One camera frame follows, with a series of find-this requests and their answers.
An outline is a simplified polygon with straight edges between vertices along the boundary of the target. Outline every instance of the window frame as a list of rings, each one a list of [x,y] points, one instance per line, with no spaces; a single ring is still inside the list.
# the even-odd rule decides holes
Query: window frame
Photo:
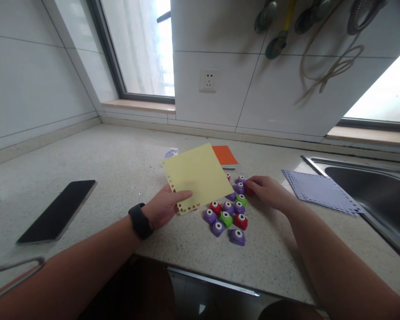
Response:
[[[367,120],[357,118],[342,118],[337,126],[349,127],[349,128],[360,128],[369,130],[382,130],[382,131],[393,131],[400,132],[400,122],[394,121],[380,121],[380,120]]]
[[[175,97],[129,93],[124,84],[123,75],[112,43],[111,34],[100,0],[87,0],[93,23],[104,50],[105,58],[120,99],[175,104]]]

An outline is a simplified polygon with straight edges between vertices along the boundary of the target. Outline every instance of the speckled granite countertop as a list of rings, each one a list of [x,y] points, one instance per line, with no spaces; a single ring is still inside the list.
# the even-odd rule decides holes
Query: speckled granite countertop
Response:
[[[282,168],[314,173],[300,155],[400,167],[383,161],[101,124],[0,164],[0,263],[35,254],[51,257],[109,226],[165,185],[158,165],[165,152],[175,147],[181,153],[207,142],[229,145],[240,163],[230,172],[232,179],[241,173],[268,175],[288,190],[292,189]],[[59,241],[15,245],[69,182],[87,179],[96,179],[98,185]],[[307,205],[400,295],[400,257],[366,221]],[[240,247],[225,235],[216,238],[202,220],[202,211],[175,216],[137,253],[258,291],[317,304],[285,216],[252,200],[247,207],[246,246]],[[0,273],[0,287],[29,267]]]

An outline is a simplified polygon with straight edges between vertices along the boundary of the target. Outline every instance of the window sill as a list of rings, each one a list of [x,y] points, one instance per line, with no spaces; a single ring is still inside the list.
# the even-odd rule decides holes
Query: window sill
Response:
[[[400,132],[370,130],[349,127],[334,127],[326,138],[400,146]]]
[[[162,104],[157,102],[146,102],[137,100],[113,100],[103,102],[103,107],[134,109],[139,111],[161,112],[167,114],[175,114],[174,104]]]

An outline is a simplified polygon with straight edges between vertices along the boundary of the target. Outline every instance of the hand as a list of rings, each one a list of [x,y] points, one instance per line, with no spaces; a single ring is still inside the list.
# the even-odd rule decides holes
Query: hand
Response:
[[[281,184],[267,176],[253,176],[246,183],[265,204],[283,213],[298,200]]]
[[[150,228],[156,230],[163,227],[178,212],[177,202],[192,196],[191,191],[173,193],[170,186],[165,185],[155,196],[142,207],[142,212],[150,221]]]

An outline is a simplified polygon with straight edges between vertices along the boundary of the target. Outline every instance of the smartphone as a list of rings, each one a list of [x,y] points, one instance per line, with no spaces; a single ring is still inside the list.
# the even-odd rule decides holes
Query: smartphone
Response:
[[[71,182],[16,243],[37,244],[59,240],[95,186],[95,180]]]

